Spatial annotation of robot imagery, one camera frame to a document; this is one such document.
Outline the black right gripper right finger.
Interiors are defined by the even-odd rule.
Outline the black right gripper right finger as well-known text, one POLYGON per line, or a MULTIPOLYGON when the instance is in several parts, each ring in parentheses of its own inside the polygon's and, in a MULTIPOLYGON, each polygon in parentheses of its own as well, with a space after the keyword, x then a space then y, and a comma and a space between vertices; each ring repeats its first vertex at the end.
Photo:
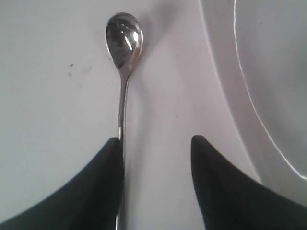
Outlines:
POLYGON ((205 137, 191 139, 191 174, 207 230, 305 230, 307 208, 248 177, 205 137))

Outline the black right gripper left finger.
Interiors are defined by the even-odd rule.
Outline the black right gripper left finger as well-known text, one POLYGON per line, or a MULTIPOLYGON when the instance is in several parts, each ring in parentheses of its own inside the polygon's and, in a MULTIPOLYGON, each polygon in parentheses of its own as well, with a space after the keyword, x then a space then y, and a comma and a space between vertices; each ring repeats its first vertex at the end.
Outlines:
POLYGON ((1 223, 2 230, 114 230, 122 199, 122 144, 110 138, 68 183, 26 211, 1 223))

